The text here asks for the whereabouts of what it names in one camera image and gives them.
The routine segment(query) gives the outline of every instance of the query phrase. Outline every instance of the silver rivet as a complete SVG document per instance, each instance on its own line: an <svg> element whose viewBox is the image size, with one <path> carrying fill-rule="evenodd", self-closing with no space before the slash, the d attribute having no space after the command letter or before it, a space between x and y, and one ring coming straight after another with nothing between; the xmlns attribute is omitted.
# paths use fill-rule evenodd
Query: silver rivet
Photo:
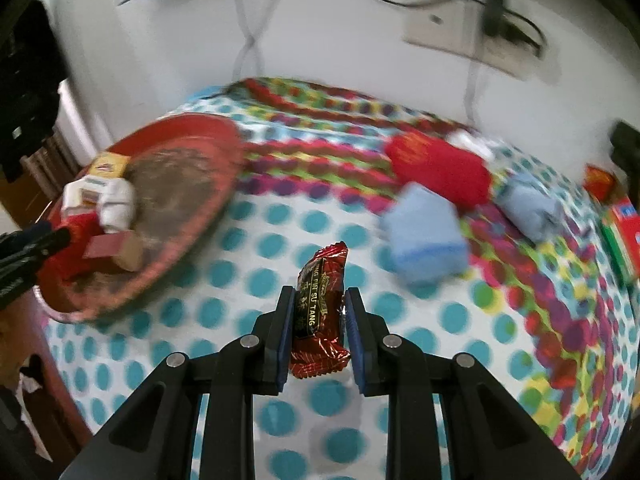
<svg viewBox="0 0 640 480"><path fill-rule="evenodd" d="M245 348L253 348L260 342L260 338L257 335L247 334L240 338L240 344Z"/></svg>
<svg viewBox="0 0 640 480"><path fill-rule="evenodd" d="M463 368L471 368L474 364L476 364L476 360L474 359L474 357L469 354L460 354L458 357L456 357L456 362Z"/></svg>
<svg viewBox="0 0 640 480"><path fill-rule="evenodd" d="M169 354L169 356L166 358L166 364L171 368L177 368L183 362L184 362L184 355L181 354L180 352L174 352L172 354Z"/></svg>
<svg viewBox="0 0 640 480"><path fill-rule="evenodd" d="M398 348L402 344L402 339L396 334L385 335L382 342L388 348Z"/></svg>

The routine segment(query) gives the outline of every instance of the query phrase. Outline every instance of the polka dot tablecloth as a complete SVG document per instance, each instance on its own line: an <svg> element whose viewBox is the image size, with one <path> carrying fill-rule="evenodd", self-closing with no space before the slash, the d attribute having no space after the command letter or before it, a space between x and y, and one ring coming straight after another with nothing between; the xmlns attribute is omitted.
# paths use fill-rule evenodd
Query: polka dot tablecloth
<svg viewBox="0 0 640 480"><path fill-rule="evenodd" d="M286 80L274 81L275 89L290 93ZM305 90L305 99L312 96L321 108L329 101L333 105L334 91L325 89L328 101L321 90ZM261 106L246 89L241 92L241 99L217 96L178 111L229 116L257 142L322 137L363 150L379 150L391 124L377 121L379 127L367 125L352 135L349 124L338 127L323 118L318 124L318 118L306 116L299 121L289 112ZM360 114L367 104L386 110L366 96L347 97ZM305 106L308 112L316 105ZM398 113L424 119L408 108ZM293 120L295 130L285 126ZM338 192L312 198L296 190L293 181L285 192L266 186L270 179L264 175L254 186L242 184L215 234L181 264L154 302L115 322L49 321L50 350L89 428L97 431L169 353L201 356L251 332L257 316L275 308L280 287L296 283L316 250L344 240L350 248L345 286L360 288L369 312L383 316L391 332L425 352L473 354L585 480L599 479L618 445L638 366L638 329L629 296L616 286L596 230L599 212L584 190L516 148L502 146L496 155L494 180L503 179L504 170L529 171L561 200L563 232L532 248L494 206L482 206L461 222L472 253L469 270L409 288L396 279L378 218L360 202L345 205L335 198ZM640 298L640 288L631 291ZM433 400L444 478L450 478L438 397ZM198 422L193 479L205 409L206 404ZM360 396L350 366L319 378L290 376L277 398L255 398L254 424L256 478L384 478L387 402Z"/></svg>

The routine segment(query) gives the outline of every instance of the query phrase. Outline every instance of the folded blue cloth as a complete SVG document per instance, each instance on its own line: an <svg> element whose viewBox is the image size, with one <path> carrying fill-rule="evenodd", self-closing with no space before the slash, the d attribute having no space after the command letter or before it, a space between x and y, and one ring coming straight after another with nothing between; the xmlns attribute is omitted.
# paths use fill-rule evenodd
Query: folded blue cloth
<svg viewBox="0 0 640 480"><path fill-rule="evenodd" d="M557 198L549 196L530 173L510 177L494 202L513 225L535 244L549 240L562 229L562 204Z"/></svg>
<svg viewBox="0 0 640 480"><path fill-rule="evenodd" d="M469 248L454 205L416 182L381 220L396 272L408 285L464 272Z"/></svg>

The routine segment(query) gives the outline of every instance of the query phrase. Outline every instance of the candy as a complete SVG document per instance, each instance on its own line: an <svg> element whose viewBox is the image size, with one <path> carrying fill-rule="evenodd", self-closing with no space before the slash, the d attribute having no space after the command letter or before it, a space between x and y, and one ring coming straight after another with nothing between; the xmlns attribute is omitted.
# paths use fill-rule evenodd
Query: candy
<svg viewBox="0 0 640 480"><path fill-rule="evenodd" d="M343 346L344 242L320 249L300 271L289 369L299 379L339 372L349 362Z"/></svg>

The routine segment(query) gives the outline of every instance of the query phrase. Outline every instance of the white wall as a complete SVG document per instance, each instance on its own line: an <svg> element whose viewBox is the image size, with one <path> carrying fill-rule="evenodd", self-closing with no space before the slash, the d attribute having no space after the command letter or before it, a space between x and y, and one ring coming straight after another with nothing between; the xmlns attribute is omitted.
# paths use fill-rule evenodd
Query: white wall
<svg viewBox="0 0 640 480"><path fill-rule="evenodd" d="M243 38L233 0L46 0L79 108L107 146L211 84L226 84ZM250 24L267 0L245 0ZM550 51L523 82L485 68L478 117L581 178L608 165L607 133L640 127L640 54L595 0L511 0L546 32ZM281 0L260 42L265 75L320 80L465 121L469 61L402 42L402 10L375 0ZM243 76L255 75L252 60Z"/></svg>

